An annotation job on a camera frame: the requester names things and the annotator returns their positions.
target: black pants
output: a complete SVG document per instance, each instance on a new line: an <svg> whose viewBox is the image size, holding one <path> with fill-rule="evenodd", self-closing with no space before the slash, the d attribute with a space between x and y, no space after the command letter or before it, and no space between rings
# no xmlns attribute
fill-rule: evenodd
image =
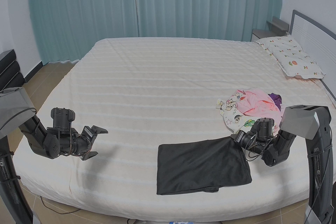
<svg viewBox="0 0 336 224"><path fill-rule="evenodd" d="M217 192L251 182L244 152L230 137L159 146L157 194Z"/></svg>

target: fitted sheet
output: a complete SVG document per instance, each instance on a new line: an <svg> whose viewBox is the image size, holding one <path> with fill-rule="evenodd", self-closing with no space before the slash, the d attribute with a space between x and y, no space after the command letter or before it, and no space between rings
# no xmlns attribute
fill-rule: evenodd
<svg viewBox="0 0 336 224"><path fill-rule="evenodd" d="M73 127L97 125L82 161L35 155L23 137L13 161L22 183L43 197L97 213L151 221L222 221L266 213L309 196L305 140L297 137L288 159L268 167L250 164L252 183L217 193L156 195L160 144L229 136L215 108L236 89L260 87L285 106L329 106L319 80L284 75L257 43L196 38L113 38L98 41L51 92L38 112L52 126L50 110L75 111ZM334 160L334 181L336 172Z"/></svg>

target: pillowcase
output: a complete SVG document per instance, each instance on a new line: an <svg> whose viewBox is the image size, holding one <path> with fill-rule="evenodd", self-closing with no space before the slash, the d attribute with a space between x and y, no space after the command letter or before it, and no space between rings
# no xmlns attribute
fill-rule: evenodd
<svg viewBox="0 0 336 224"><path fill-rule="evenodd" d="M322 79L325 73L288 34L283 37L266 37L256 40L271 57L274 57L287 76L303 79Z"/></svg>

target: white headboard panel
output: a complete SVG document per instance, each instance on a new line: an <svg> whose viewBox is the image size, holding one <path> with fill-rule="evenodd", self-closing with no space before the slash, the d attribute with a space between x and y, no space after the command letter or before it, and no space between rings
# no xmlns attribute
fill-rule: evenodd
<svg viewBox="0 0 336 224"><path fill-rule="evenodd" d="M289 33L325 72L321 81L336 100L336 34L297 10Z"/></svg>

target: tiled floor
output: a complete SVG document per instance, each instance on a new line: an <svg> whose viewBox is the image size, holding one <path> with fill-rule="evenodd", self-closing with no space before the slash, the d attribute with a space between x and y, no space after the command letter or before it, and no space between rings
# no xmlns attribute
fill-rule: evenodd
<svg viewBox="0 0 336 224"><path fill-rule="evenodd" d="M43 66L39 72L24 85L31 101L37 110L39 110L50 94L50 92L56 87L56 85L62 80L62 78L70 71L74 65L70 62L66 63L49 63ZM8 136L9 146L12 151L15 151L23 137L19 129L16 129ZM85 210L80 210L76 213L68 215L59 215L44 207L39 196L31 193L25 186L22 186L23 193L28 201L28 204L39 216L42 224L126 224L127 219L114 216L106 216L98 213L93 213ZM43 199L45 205L60 212L71 212L76 208L60 204L55 201ZM297 202L293 205L265 213L259 216L223 221L223 224L303 224L303 217L305 213L305 206L307 200ZM13 224L14 221L11 218L7 208L3 201L0 199L0 216L1 223Z"/></svg>

